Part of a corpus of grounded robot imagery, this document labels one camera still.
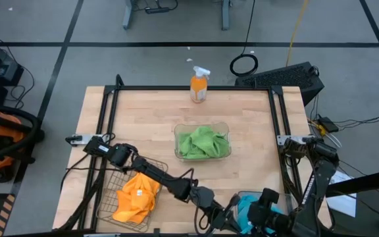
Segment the floor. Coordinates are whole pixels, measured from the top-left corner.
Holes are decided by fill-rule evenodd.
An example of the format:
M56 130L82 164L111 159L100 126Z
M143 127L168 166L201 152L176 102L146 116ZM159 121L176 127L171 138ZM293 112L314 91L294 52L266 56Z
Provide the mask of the floor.
M178 1L178 8L169 13L134 13L128 30L121 26L124 1L0 1L0 38L5 42L34 42L12 46L11 50L36 79L24 99L24 110L43 119L46 131L45 141L34 149L37 161L26 170L5 235L51 230L70 153L64 138L76 129L86 86L114 84L116 74L128 85L188 85L193 74L188 58L212 71L210 84L234 84L236 77L228 65L242 48L225 43L245 40L252 1L233 0L230 30L225 32L221 30L220 3ZM145 1L138 3L145 6ZM161 3L174 6L173 0ZM257 0L248 40L259 43L258 47L248 47L247 52L253 51L258 57L258 72L284 66L287 42L302 3ZM121 44L179 41L225 43L190 48L182 44ZM116 44L106 47L89 43L80 47L74 42ZM379 116L379 1L311 1L295 42L304 44L295 45L290 64L309 61L319 68L325 85L318 101L321 115L332 120ZM250 63L240 62L237 67L248 69ZM30 75L25 73L20 84L28 88L31 83ZM343 144L338 151L342 160L367 174L379 171L379 123L347 129L336 136ZM361 175L341 166L352 176ZM0 184L0 193L11 188L12 182ZM364 195L370 202L373 197Z

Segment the spray bottle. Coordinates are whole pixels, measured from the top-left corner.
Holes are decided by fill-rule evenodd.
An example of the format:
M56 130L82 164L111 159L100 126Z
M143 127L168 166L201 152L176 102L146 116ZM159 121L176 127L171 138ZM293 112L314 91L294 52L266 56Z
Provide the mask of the spray bottle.
M207 95L207 80L210 70L194 66L195 76L191 78L191 99L196 103L201 103Z

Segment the wooden table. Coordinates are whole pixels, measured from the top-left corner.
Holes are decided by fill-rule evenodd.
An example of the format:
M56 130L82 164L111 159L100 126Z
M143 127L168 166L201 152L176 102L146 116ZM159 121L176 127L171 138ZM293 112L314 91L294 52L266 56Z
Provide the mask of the wooden table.
M102 97L103 87L87 88L76 133L95 133ZM310 134L299 88L284 88L284 99L292 135ZM276 95L274 100L281 134L284 134ZM184 163L175 157L174 127L177 124L217 122L225 122L229 126L231 156L223 161L201 163ZM126 142L136 146L140 155L167 163L168 173L172 176L179 176L193 167L199 186L212 188L215 199L223 206L239 191L260 192L263 188L272 188L284 193L267 92L208 91L207 100L195 104L187 91L120 91L113 132L116 139L112 144ZM68 166L85 155L82 150L83 147L72 148ZM89 159L78 167L89 167ZM303 159L298 169L305 187L312 171L311 165ZM87 173L75 170L67 176L53 228L61 226L81 202ZM106 172L105 180L110 174ZM86 226L90 223L93 203L88 206ZM147 232L160 228L161 232L194 233L194 212L193 204L174 199L163 188ZM325 200L319 217L324 225L331 225ZM98 221L97 231L132 232L105 221Z

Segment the blue cloth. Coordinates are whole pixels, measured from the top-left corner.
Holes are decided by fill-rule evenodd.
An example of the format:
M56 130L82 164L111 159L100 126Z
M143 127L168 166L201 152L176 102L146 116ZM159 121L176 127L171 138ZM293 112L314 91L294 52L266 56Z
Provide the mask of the blue cloth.
M248 221L248 211L249 206L254 201L258 201L258 198L252 195L246 195L241 197L240 202L238 203L238 217L236 221L242 229L241 234L250 234L253 228L251 222ZM271 210L283 214L283 212L275 204L272 205ZM274 233L274 230L270 228L266 228L266 231L269 234Z

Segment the white label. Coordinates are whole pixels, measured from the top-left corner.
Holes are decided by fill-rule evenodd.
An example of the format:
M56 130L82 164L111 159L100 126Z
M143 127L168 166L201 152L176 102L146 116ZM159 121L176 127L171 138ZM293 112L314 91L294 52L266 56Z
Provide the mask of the white label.
M101 150L104 151L104 152L108 152L108 150L109 150L109 148L104 147L104 146L102 146L102 145L99 146L99 149L101 149Z
M207 89L202 89L197 93L197 98L199 101L205 100L205 96L207 94Z
M195 98L195 90L193 90L192 88L191 88L191 90L189 91L189 95L191 96L191 99L193 99L193 100L197 100L197 98Z
M302 199L302 205L305 205L305 203L307 202L309 192L311 191L311 188L313 187L313 184L314 184L314 180L315 180L315 176L312 175L311 179L309 180L307 189L305 190L305 195L303 196L303 199Z

